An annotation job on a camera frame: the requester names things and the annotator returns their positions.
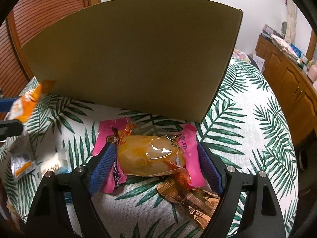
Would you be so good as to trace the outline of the pink thermos bottle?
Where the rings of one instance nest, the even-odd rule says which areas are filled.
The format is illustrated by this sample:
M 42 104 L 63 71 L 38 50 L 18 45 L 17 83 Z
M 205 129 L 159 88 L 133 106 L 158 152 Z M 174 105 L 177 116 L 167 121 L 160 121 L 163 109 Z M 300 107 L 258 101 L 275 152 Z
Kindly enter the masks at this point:
M 317 80 L 317 65 L 311 65 L 307 72 L 307 77 L 314 83 Z

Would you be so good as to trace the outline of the brown cardboard box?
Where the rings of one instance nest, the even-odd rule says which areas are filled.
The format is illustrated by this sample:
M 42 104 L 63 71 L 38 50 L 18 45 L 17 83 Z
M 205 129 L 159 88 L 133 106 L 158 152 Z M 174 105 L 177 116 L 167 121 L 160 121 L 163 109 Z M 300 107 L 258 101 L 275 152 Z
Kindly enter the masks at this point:
M 56 95 L 201 122 L 242 17 L 209 0 L 112 0 L 62 18 L 22 52 Z

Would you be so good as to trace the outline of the small white desk fan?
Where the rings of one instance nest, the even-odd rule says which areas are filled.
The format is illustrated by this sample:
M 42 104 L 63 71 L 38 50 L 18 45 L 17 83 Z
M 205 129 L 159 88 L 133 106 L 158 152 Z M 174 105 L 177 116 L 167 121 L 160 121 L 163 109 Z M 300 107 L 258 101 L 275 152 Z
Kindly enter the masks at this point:
M 281 33 L 283 36 L 286 36 L 286 30 L 287 30 L 287 22 L 284 21 L 282 22 L 282 25 L 281 25 Z

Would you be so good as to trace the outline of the wooden sideboard cabinet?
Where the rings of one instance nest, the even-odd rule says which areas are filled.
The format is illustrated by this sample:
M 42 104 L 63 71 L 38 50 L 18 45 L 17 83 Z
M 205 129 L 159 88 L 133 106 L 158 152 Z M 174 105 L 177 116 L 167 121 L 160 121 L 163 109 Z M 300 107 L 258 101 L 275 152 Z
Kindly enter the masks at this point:
M 285 115 L 293 144 L 316 135 L 316 90 L 300 68 L 262 35 L 256 55 L 264 59 L 264 77 L 271 86 Z

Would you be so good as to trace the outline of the small beige candy packet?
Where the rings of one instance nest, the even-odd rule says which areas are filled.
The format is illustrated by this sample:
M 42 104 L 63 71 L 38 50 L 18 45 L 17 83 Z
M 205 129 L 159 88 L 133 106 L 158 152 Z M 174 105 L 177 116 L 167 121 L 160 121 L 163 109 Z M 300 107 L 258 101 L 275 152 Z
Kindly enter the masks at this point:
M 52 171 L 56 175 L 70 172 L 67 158 L 56 153 L 54 156 L 43 161 L 39 168 L 41 176 L 44 177 L 48 171 Z

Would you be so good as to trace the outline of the floral beige curtain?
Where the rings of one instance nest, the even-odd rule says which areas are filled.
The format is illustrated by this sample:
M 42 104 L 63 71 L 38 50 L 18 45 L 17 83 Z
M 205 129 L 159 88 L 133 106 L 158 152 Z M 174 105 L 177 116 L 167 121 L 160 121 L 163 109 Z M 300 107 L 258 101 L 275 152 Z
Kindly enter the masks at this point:
M 285 41 L 290 44 L 295 44 L 296 25 L 297 25 L 297 6 L 292 0 L 285 0 L 287 8 L 287 26 Z

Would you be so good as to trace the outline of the blue box on sideboard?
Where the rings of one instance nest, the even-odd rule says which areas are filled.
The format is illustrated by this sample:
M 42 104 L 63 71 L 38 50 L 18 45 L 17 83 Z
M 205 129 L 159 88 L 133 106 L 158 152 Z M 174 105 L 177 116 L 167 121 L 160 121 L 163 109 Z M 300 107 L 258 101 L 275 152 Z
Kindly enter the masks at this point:
M 291 44 L 291 48 L 294 50 L 298 58 L 301 58 L 302 52 L 299 48 L 297 48 L 294 44 Z

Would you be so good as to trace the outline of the small blue foil snack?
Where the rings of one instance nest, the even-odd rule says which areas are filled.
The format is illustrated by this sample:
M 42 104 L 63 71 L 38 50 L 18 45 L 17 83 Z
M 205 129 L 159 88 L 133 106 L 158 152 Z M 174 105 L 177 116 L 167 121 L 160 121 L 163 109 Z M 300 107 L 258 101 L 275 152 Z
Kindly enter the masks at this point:
M 70 192 L 70 172 L 65 171 L 64 173 L 57 174 L 57 183 L 59 185 L 59 188 L 63 192 L 63 196 L 65 199 L 66 204 L 71 204 L 73 202 L 72 195 Z

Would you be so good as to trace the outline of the folded floral cloth stack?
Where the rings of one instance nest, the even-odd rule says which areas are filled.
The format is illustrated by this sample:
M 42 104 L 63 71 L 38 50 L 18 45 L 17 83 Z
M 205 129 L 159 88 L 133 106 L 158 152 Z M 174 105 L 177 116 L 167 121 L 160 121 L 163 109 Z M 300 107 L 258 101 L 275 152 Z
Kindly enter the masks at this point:
M 262 34 L 267 37 L 282 53 L 287 55 L 294 62 L 299 60 L 293 48 L 281 37 L 276 35 L 276 31 L 265 24 L 262 28 Z

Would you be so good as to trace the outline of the copper foil snack packet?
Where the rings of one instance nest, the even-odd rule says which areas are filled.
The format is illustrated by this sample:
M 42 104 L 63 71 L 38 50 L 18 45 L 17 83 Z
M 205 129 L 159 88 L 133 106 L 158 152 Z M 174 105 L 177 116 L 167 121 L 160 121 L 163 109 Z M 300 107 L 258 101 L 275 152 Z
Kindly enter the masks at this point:
M 173 177 L 156 189 L 169 202 L 181 205 L 202 230 L 206 229 L 220 201 L 218 195 L 200 187 L 187 189 Z

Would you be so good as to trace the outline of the pink packaged braised egg snack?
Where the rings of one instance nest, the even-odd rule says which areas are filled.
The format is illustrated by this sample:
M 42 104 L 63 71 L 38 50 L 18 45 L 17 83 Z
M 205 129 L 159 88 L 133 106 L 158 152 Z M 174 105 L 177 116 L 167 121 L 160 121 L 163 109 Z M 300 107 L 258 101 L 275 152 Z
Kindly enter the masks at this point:
M 197 149 L 197 129 L 185 124 L 182 131 L 163 136 L 135 135 L 130 118 L 100 122 L 92 157 L 107 143 L 113 143 L 116 157 L 101 190 L 112 193 L 128 176 L 176 176 L 187 188 L 205 186 Z

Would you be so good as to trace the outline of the leaf print cloth mat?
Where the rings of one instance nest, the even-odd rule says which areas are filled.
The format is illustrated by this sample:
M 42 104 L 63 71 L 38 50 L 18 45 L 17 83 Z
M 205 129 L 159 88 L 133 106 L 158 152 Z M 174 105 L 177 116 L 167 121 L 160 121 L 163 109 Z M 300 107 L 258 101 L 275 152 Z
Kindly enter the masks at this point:
M 298 169 L 260 70 L 231 59 L 195 123 L 46 95 L 1 121 L 1 237 L 288 237 Z

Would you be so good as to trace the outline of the orange white snack packet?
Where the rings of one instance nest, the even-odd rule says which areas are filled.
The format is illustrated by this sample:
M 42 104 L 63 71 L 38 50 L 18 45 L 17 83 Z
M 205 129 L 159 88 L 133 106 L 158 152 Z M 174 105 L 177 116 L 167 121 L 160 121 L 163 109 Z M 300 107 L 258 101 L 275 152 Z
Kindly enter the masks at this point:
M 56 81 L 44 80 L 34 89 L 27 90 L 22 96 L 13 102 L 5 120 L 19 120 L 27 122 L 40 101 L 43 93 L 49 93 Z

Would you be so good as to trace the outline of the white silver pouch snack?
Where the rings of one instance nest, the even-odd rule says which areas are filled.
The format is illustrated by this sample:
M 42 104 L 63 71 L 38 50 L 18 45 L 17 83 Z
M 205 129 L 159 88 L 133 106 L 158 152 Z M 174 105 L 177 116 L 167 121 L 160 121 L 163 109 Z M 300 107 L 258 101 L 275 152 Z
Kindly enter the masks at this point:
M 14 180 L 19 180 L 35 169 L 35 158 L 29 133 L 24 131 L 9 148 L 11 171 Z

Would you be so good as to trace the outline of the brown louvered wardrobe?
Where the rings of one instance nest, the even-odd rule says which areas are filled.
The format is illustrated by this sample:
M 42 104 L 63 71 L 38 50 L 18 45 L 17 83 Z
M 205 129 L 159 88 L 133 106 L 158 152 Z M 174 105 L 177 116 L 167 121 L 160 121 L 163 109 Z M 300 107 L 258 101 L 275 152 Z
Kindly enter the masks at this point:
M 21 51 L 59 19 L 101 0 L 19 0 L 1 25 L 1 97 L 17 97 L 33 78 Z

